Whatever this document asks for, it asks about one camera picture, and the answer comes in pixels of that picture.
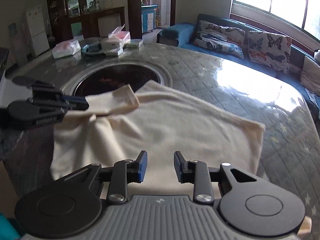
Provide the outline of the cream t-shirt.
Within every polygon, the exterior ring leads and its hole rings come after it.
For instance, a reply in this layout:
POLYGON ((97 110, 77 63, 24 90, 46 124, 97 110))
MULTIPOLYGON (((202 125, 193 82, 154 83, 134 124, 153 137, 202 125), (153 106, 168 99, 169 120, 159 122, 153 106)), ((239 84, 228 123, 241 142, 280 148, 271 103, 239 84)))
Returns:
POLYGON ((134 92, 125 85, 87 96, 86 111, 68 111, 54 127, 50 172, 54 179, 86 165, 113 166, 148 154, 144 181, 129 185, 130 194, 187 194, 180 184, 174 153, 210 167, 231 163, 256 173, 265 125, 229 113, 197 97, 147 82, 134 92))

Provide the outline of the pink tissue pack left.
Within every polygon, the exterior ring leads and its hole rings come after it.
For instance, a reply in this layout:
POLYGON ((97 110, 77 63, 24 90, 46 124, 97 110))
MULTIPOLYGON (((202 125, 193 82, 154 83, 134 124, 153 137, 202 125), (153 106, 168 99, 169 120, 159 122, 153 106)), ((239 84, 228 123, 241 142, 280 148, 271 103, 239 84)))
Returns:
POLYGON ((58 43, 52 49, 52 55, 54 59, 60 59, 63 57, 73 56, 80 50, 80 43, 77 39, 67 40, 58 43))

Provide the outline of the pink tissue pack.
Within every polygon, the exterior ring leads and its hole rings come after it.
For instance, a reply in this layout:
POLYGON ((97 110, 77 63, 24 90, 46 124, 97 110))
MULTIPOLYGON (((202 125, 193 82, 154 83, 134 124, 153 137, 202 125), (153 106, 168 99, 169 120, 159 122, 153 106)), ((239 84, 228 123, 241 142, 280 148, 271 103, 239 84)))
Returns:
POLYGON ((80 50, 80 43, 77 39, 67 40, 58 43, 52 49, 52 55, 54 59, 60 59, 63 57, 73 56, 80 50))
POLYGON ((130 32, 125 31, 124 28, 125 25, 116 27, 116 29, 108 34, 108 40, 114 43, 119 48, 123 48, 126 43, 131 41, 130 32))

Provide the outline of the teal tray on table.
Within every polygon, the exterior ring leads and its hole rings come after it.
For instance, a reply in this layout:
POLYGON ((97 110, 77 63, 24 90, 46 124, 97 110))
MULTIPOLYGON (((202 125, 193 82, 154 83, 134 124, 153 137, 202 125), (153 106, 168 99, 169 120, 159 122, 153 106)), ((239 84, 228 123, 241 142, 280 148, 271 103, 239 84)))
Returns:
POLYGON ((81 55, 84 57, 100 57, 105 54, 102 52, 100 44, 86 44, 81 49, 81 55))

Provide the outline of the white refrigerator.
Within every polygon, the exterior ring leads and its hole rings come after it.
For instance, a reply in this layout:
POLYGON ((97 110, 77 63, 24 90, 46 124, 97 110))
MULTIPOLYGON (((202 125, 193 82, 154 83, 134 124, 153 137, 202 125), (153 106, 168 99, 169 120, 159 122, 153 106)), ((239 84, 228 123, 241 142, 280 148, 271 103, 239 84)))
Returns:
POLYGON ((27 37, 33 57, 49 50, 49 43, 44 26, 42 7, 38 6, 25 12, 27 23, 27 37))

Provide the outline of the pink tissue pack right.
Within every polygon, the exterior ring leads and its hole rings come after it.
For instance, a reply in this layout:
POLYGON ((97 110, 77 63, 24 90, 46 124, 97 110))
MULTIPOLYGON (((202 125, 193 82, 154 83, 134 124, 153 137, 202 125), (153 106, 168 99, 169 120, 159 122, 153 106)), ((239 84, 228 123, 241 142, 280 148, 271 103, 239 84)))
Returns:
POLYGON ((116 29, 108 34, 108 40, 114 43, 119 48, 123 48, 126 43, 131 41, 130 32, 125 31, 124 28, 125 25, 116 27, 116 29))

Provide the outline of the green booklet on table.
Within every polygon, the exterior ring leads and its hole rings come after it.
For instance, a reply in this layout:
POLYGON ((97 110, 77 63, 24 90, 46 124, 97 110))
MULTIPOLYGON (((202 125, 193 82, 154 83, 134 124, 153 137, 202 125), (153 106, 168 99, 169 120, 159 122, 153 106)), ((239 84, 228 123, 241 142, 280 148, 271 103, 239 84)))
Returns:
POLYGON ((124 47, 125 48, 140 48, 143 45, 142 39, 131 39, 130 41, 126 42, 124 47))

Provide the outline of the grey quilted table cover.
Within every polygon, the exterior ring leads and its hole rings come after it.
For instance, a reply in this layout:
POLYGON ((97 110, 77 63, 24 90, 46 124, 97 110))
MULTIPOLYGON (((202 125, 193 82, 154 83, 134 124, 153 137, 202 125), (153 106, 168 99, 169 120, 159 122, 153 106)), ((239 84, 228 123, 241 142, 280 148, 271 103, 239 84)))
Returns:
POLYGON ((259 71, 212 55, 163 44, 145 44, 120 57, 56 61, 46 53, 7 78, 28 76, 71 93, 96 70, 134 64, 157 71, 165 85, 189 93, 265 127, 258 175, 304 201, 319 239, 319 135, 298 90, 259 71))

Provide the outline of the dark wooden cabinet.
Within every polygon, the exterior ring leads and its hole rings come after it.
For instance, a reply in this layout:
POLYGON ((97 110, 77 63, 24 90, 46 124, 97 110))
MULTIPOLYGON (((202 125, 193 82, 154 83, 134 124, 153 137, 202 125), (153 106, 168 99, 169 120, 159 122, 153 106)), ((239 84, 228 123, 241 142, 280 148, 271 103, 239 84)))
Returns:
POLYGON ((84 38, 100 36, 98 24, 100 18, 118 14, 121 25, 125 24, 124 7, 111 9, 93 7, 94 10, 89 11, 86 0, 78 0, 78 2, 79 12, 72 15, 68 0, 47 0, 50 29, 56 43, 73 38, 72 24, 81 23, 84 38))

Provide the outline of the blue white small cabinet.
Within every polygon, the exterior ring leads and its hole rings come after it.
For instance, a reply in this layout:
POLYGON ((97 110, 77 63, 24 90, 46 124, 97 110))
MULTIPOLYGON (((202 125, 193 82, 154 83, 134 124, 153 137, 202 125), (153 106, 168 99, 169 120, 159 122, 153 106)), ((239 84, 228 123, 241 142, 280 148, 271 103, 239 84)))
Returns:
POLYGON ((142 5, 142 33, 147 33, 156 29, 156 10, 158 5, 142 5))

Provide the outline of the blue corner sofa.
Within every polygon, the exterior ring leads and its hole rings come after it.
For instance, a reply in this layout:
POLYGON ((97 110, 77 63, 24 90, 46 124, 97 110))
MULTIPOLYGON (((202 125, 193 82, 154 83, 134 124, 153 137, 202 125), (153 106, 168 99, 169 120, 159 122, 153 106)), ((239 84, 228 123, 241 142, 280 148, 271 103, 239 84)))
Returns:
POLYGON ((287 35, 199 14, 195 24, 179 23, 162 30, 157 43, 221 57, 283 81, 300 92, 313 120, 319 121, 319 92, 304 80, 306 70, 319 62, 287 35))

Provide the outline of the small butterfly cushion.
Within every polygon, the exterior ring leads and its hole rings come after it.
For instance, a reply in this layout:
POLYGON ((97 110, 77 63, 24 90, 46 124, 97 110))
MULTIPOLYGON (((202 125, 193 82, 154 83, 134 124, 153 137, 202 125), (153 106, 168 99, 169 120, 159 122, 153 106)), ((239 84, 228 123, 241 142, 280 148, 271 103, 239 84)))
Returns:
POLYGON ((242 46, 246 32, 236 27, 225 27, 200 20, 194 45, 215 52, 224 53, 244 59, 242 46))

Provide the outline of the large butterfly cushion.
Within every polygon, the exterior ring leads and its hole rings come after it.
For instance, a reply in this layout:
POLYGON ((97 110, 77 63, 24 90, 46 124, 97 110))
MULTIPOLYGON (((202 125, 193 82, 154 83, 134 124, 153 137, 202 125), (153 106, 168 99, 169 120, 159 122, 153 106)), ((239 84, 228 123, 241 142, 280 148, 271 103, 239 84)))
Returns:
POLYGON ((247 33, 248 55, 252 62, 289 73, 292 38, 265 31, 247 33))

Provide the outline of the beige plain cushion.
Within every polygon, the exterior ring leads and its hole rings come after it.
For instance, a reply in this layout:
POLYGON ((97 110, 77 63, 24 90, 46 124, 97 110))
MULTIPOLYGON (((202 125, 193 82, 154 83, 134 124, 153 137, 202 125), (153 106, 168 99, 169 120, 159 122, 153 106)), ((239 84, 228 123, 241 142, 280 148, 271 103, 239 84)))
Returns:
POLYGON ((303 87, 320 96, 319 64, 309 57, 304 57, 303 69, 300 73, 300 83, 303 87))

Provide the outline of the window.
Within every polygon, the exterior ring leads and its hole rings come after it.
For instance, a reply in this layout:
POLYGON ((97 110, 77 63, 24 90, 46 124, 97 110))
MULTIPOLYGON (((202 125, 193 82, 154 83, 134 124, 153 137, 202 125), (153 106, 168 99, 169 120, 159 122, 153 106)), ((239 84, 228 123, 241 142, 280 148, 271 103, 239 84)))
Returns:
POLYGON ((269 14, 319 40, 319 0, 234 0, 269 14))

